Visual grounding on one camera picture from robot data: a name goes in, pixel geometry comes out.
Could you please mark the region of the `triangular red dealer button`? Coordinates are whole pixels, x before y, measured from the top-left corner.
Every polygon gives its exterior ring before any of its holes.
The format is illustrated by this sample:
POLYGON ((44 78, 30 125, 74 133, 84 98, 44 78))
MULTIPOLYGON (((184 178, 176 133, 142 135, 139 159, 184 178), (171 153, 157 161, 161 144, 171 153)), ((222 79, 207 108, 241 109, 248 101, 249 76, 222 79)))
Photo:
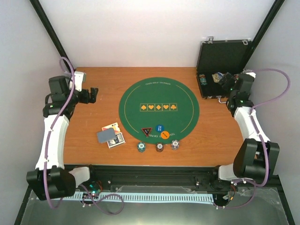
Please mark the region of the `triangular red dealer button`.
POLYGON ((142 132, 145 134, 146 137, 149 137, 151 132, 152 132, 152 128, 151 127, 144 127, 141 128, 142 132))

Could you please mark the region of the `green blue chip stack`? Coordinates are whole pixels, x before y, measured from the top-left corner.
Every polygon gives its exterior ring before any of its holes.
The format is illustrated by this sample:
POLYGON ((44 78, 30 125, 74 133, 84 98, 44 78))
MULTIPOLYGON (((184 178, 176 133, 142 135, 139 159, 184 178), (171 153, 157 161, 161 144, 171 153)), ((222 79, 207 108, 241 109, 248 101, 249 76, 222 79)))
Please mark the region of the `green blue chip stack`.
POLYGON ((145 150, 146 150, 146 145, 145 145, 145 143, 139 142, 139 143, 137 144, 137 150, 138 150, 139 152, 145 152, 145 150))

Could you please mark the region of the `blue round blind button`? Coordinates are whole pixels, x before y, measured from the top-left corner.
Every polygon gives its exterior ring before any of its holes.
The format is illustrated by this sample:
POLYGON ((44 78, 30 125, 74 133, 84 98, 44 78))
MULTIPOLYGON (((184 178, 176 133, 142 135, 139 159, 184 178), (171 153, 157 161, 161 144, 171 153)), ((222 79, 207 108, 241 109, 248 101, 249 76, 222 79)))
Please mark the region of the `blue round blind button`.
POLYGON ((163 125, 161 125, 161 124, 158 124, 158 125, 156 125, 155 130, 158 133, 161 133, 161 132, 163 132, 165 130, 165 127, 163 125))

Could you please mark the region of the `orange round blind button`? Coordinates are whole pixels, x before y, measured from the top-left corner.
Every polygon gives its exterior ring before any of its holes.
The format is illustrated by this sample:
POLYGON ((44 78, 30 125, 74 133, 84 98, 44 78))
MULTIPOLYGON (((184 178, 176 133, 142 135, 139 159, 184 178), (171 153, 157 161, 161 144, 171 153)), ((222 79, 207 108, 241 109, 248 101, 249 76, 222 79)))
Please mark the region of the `orange round blind button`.
POLYGON ((161 134, 160 134, 161 138, 166 140, 170 137, 170 133, 168 131, 162 131, 161 134))

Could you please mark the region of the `red brown chip stack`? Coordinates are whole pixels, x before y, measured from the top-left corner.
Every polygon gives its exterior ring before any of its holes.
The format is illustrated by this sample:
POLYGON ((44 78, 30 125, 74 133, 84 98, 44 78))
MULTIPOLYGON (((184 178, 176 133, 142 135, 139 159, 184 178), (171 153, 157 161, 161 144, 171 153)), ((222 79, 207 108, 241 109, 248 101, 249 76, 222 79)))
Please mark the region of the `red brown chip stack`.
POLYGON ((161 142, 157 143, 156 144, 156 151, 157 152, 162 152, 163 150, 164 150, 164 145, 161 142))

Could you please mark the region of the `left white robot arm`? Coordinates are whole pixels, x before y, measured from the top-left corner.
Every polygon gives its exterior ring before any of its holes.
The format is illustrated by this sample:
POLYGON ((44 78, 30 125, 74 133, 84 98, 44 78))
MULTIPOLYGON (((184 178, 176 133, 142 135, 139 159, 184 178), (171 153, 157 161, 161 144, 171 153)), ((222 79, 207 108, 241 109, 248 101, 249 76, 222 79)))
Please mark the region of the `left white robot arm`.
POLYGON ((72 196, 81 184, 89 189, 97 185, 90 165, 68 171, 63 160, 66 132, 76 105, 95 103, 97 98, 98 88, 82 88, 85 79, 85 73, 75 72, 73 78, 61 75, 48 81, 42 149, 35 170, 26 175, 29 187, 41 201, 72 196))

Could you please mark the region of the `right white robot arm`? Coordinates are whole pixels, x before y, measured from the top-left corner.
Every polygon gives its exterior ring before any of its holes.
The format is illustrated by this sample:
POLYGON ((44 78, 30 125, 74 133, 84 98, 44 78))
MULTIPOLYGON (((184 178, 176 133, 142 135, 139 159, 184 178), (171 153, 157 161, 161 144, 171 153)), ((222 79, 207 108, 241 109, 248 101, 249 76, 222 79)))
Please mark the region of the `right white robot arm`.
POLYGON ((231 183, 249 181, 263 187, 273 175, 280 147, 263 132, 249 99, 254 80, 255 73, 248 72, 226 73, 219 81, 230 92, 226 106, 240 127, 243 144, 232 164, 218 167, 218 178, 231 183))

